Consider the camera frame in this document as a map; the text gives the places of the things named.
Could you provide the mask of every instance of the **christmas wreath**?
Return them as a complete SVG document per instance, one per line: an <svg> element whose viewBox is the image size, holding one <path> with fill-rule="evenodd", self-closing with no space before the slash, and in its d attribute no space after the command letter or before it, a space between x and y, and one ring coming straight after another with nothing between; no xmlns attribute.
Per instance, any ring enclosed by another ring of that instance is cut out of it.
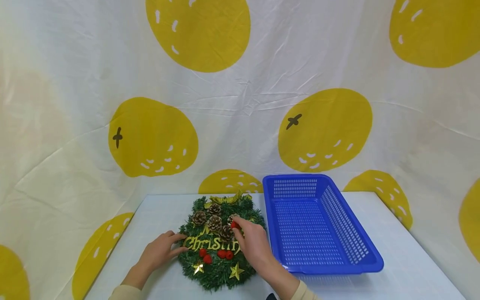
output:
<svg viewBox="0 0 480 300"><path fill-rule="evenodd" d="M179 255L183 274L209 291L222 286L233 288L245 283L256 272L247 262L235 240L233 218L240 216L265 228L260 210L253 208L252 197L238 192L233 197L206 197L195 200L188 223L179 232L189 248Z"/></svg>

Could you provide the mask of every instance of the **human hand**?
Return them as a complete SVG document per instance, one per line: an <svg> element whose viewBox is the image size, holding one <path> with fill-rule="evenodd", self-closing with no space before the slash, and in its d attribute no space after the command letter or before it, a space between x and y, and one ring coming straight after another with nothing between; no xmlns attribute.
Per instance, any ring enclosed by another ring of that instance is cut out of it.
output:
<svg viewBox="0 0 480 300"><path fill-rule="evenodd" d="M260 276L264 277L268 270L278 265L270 250L265 229L238 216L233 218L233 221L240 225L245 235L243 236L237 228L233 229L243 255Z"/></svg>
<svg viewBox="0 0 480 300"><path fill-rule="evenodd" d="M175 242L186 238L187 236L179 233L175 234L171 230L162 233L145 247L137 264L130 269L121 284L143 289L153 271L163 266L170 259L188 250L186 247L172 250L172 245Z"/></svg>
<svg viewBox="0 0 480 300"><path fill-rule="evenodd" d="M171 249L174 243L186 238L186 235L179 233L175 234L171 230L162 233L158 238L145 247L145 250L138 261L138 265L150 270L150 272L155 271L172 258L188 250L186 247Z"/></svg>
<svg viewBox="0 0 480 300"><path fill-rule="evenodd" d="M245 236L237 228L233 229L240 249L247 261L258 274L274 289L280 299L291 299L300 285L300 281L276 261L270 250L265 229L258 224L233 218L240 225Z"/></svg>

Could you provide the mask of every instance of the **yellow orange print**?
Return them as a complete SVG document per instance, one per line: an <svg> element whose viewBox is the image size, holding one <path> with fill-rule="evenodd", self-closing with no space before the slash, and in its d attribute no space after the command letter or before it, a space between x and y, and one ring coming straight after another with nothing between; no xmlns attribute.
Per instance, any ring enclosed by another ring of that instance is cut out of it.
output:
<svg viewBox="0 0 480 300"><path fill-rule="evenodd" d="M235 194L264 192L262 184L250 174L240 170L225 169L210 174L198 188L199 194Z"/></svg>
<svg viewBox="0 0 480 300"><path fill-rule="evenodd" d="M0 299L30 299L28 277L20 258L2 245L0 245Z"/></svg>
<svg viewBox="0 0 480 300"><path fill-rule="evenodd" d="M137 97L118 107L110 121L108 146L127 176L177 174L198 154L190 120L175 107Z"/></svg>
<svg viewBox="0 0 480 300"><path fill-rule="evenodd" d="M480 263L480 178L463 199L458 222L465 243Z"/></svg>
<svg viewBox="0 0 480 300"><path fill-rule="evenodd" d="M150 28L181 66L218 72L233 65L250 38L246 0L146 0Z"/></svg>
<svg viewBox="0 0 480 300"><path fill-rule="evenodd" d="M388 173L368 170L350 180L344 192L375 192L398 220L410 230L413 223L408 199L397 181Z"/></svg>
<svg viewBox="0 0 480 300"><path fill-rule="evenodd" d="M480 1L396 0L390 44L402 60L446 68L480 50Z"/></svg>
<svg viewBox="0 0 480 300"><path fill-rule="evenodd" d="M278 134L280 158L300 172L339 167L363 148L372 127L372 108L361 94L334 88L292 107Z"/></svg>
<svg viewBox="0 0 480 300"><path fill-rule="evenodd" d="M80 256L72 280L74 300L82 300L100 273L110 252L128 226L133 213L118 215L103 223L88 239Z"/></svg>

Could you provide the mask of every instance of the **finger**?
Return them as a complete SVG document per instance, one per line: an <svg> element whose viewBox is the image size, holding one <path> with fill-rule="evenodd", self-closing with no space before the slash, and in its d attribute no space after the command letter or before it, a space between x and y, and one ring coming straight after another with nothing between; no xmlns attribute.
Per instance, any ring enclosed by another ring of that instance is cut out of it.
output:
<svg viewBox="0 0 480 300"><path fill-rule="evenodd" d="M243 237L240 230L238 230L238 228L233 228L233 234L235 234L235 238L239 242L240 249L245 249L245 238Z"/></svg>
<svg viewBox="0 0 480 300"><path fill-rule="evenodd" d="M172 236L169 237L168 239L169 239L172 243L175 243L176 241L184 240L184 239L186 239L186 238L187 238L186 235L181 234L181 233L177 233L177 234L172 235Z"/></svg>
<svg viewBox="0 0 480 300"><path fill-rule="evenodd" d="M170 253L168 254L168 257L170 259L174 258L175 256L178 256L180 253L184 253L184 252L187 252L188 251L188 248L187 247L180 247L180 248L177 248L177 249L173 249L172 251L170 251Z"/></svg>
<svg viewBox="0 0 480 300"><path fill-rule="evenodd" d="M238 225L240 225L240 227L245 227L245 226L248 226L250 224L252 224L252 222L250 221L247 221L239 216L236 216L235 218L233 218L233 220L235 221L235 223L237 223Z"/></svg>

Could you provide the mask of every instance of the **pine cone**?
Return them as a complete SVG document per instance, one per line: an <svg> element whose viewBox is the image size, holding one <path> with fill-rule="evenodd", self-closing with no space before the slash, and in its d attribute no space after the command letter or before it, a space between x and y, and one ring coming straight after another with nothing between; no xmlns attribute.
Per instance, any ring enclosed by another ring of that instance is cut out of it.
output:
<svg viewBox="0 0 480 300"><path fill-rule="evenodd" d="M220 239L224 243L230 243L233 239L233 230L230 228L229 225L224 225L222 228L218 231L218 235L220 236Z"/></svg>
<svg viewBox="0 0 480 300"><path fill-rule="evenodd" d="M211 216L207 221L207 226L211 231L217 231L222 227L222 218L219 216Z"/></svg>
<svg viewBox="0 0 480 300"><path fill-rule="evenodd" d="M227 223L229 225L232 224L233 218L235 218L236 216L239 216L239 214L231 214L227 219Z"/></svg>
<svg viewBox="0 0 480 300"><path fill-rule="evenodd" d="M212 216L217 216L220 214L222 211L222 208L220 205L213 203L209 208L208 208L208 213L210 213Z"/></svg>
<svg viewBox="0 0 480 300"><path fill-rule="evenodd" d="M207 220L207 215L204 211L197 211L195 214L192 216L192 222L197 225L201 226L205 224L205 221Z"/></svg>

